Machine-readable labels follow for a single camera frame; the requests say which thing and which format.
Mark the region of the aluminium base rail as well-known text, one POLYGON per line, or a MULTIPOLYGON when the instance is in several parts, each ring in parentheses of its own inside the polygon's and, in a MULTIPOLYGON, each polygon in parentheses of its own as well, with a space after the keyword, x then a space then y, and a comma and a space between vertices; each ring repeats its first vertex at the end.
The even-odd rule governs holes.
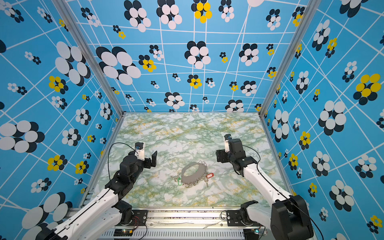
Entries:
POLYGON ((200 213, 195 210, 186 210, 181 213, 176 213, 175 211, 170 211, 165 214, 162 213, 161 217, 167 218, 172 221, 173 225, 206 225, 206 218, 212 218, 214 216, 214 210, 209 210, 206 213, 200 213))

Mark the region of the left aluminium corner post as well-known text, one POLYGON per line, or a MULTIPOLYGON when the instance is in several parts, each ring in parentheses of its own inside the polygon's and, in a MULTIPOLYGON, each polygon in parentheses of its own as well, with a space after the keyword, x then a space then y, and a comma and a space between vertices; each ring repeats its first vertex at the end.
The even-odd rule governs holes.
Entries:
POLYGON ((112 93, 111 86, 108 83, 106 77, 104 76, 104 73, 102 72, 98 62, 93 56, 93 52, 87 44, 84 34, 80 30, 80 27, 76 24, 74 15, 70 12, 70 8, 68 7, 65 1, 53 1, 53 4, 60 16, 63 18, 65 24, 68 26, 72 37, 74 38, 78 47, 84 54, 86 61, 89 63, 91 71, 95 74, 95 78, 98 80, 106 96, 109 98, 112 106, 117 111, 119 117, 123 117, 124 111, 122 109, 122 106, 115 97, 115 94, 112 93))

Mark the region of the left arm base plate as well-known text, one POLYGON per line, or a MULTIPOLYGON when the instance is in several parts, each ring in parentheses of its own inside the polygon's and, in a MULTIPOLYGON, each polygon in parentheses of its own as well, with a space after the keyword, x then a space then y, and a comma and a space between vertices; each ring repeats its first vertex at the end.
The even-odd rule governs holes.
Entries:
POLYGON ((127 210, 122 213, 121 226, 144 226, 148 218, 148 210, 127 210))

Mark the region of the right aluminium corner post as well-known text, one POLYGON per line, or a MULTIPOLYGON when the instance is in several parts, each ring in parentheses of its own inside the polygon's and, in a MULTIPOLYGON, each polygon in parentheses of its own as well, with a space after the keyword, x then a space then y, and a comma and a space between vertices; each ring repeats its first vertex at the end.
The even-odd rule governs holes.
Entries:
POLYGON ((297 47, 301 43, 301 40, 303 39, 305 33, 307 32, 308 27, 311 24, 312 19, 315 15, 317 8, 319 7, 320 3, 321 3, 321 1, 318 1, 318 0, 310 0, 309 1, 308 5, 306 7, 305 14, 304 14, 304 19, 301 21, 301 23, 297 27, 297 30, 295 31, 295 34, 293 35, 292 41, 289 44, 289 47, 288 47, 288 49, 287 49, 287 51, 286 51, 286 53, 282 59, 282 62, 278 68, 277 76, 273 80, 273 82, 269 88, 269 91, 266 95, 266 98, 262 104, 262 109, 260 112, 261 117, 263 117, 264 114, 266 113, 266 111, 268 110, 268 108, 269 108, 269 106, 273 100, 275 91, 276 91, 277 87, 279 86, 279 84, 281 83, 281 81, 284 77, 284 74, 286 73, 291 61, 293 60, 294 53, 296 52, 297 47))

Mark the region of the aluminium corner post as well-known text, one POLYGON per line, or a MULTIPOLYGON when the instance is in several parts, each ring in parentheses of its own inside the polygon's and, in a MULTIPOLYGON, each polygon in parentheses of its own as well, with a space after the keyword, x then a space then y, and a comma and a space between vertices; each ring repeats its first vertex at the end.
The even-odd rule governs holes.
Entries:
POLYGON ((277 76, 273 80, 273 82, 269 88, 269 91, 266 95, 266 98, 262 104, 262 109, 260 112, 261 117, 263 117, 264 114, 266 113, 266 111, 268 110, 268 108, 269 108, 269 106, 273 100, 275 91, 276 91, 277 87, 279 86, 279 84, 281 83, 281 81, 284 77, 284 74, 286 73, 291 61, 293 60, 294 53, 296 52, 297 47, 301 43, 301 40, 303 39, 305 33, 307 32, 308 27, 311 24, 312 19, 315 15, 317 8, 319 7, 320 3, 321 3, 321 1, 318 1, 318 0, 310 0, 309 1, 308 5, 306 7, 305 14, 304 14, 304 19, 301 21, 301 23, 297 27, 297 30, 295 31, 295 34, 293 35, 292 41, 289 44, 289 47, 288 47, 288 49, 287 49, 287 51, 286 51, 286 53, 282 59, 282 62, 278 68, 277 76))
POLYGON ((98 62, 93 56, 93 52, 87 44, 84 34, 80 30, 80 27, 76 24, 74 15, 70 12, 70 8, 68 7, 65 1, 53 1, 53 4, 60 16, 63 18, 65 24, 68 26, 72 37, 74 38, 78 47, 84 54, 86 61, 89 63, 91 71, 95 74, 95 78, 98 80, 106 96, 109 98, 112 106, 117 111, 119 117, 123 117, 124 111, 122 109, 122 106, 115 97, 115 94, 112 93, 111 86, 108 83, 106 77, 104 76, 104 73, 102 72, 98 62))

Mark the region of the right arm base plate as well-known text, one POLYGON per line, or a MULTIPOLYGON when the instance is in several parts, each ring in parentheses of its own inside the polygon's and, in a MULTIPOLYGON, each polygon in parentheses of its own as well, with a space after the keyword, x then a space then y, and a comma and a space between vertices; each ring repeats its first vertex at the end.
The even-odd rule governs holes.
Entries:
POLYGON ((259 228, 262 225, 258 222, 250 220, 246 212, 240 210, 227 210, 226 219, 229 227, 256 227, 259 228))

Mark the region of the red key tag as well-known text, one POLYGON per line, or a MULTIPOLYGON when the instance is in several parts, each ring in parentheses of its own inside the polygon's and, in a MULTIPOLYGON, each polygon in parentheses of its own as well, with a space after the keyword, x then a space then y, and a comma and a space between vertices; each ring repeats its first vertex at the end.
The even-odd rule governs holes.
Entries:
POLYGON ((209 174, 206 175, 206 178, 207 178, 207 179, 210 179, 210 178, 212 178, 213 176, 214 176, 214 173, 209 173, 209 174))

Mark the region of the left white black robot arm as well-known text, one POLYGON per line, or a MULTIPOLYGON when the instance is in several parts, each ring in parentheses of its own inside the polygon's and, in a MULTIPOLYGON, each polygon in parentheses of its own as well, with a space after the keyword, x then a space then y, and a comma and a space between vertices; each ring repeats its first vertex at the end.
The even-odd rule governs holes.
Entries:
POLYGON ((47 227, 33 237, 34 240, 96 240, 116 225, 133 224, 134 230, 145 224, 142 216, 136 216, 132 206, 123 198, 132 190, 144 168, 157 165, 157 154, 140 159, 143 150, 130 152, 120 164, 120 170, 105 188, 85 207, 53 229, 47 227))

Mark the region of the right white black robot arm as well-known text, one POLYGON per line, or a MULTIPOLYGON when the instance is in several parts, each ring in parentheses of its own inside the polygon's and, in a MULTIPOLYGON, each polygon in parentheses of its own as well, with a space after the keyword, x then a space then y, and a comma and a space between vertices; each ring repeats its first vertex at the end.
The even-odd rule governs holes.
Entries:
POLYGON ((314 236, 305 200, 293 196, 274 182, 261 168, 260 162, 247 156, 240 139, 224 136, 225 148, 216 151, 219 163, 230 163, 235 173, 252 183, 263 195, 269 208, 257 201, 241 204, 240 219, 245 225, 258 223, 269 229, 276 240, 308 240, 314 236))

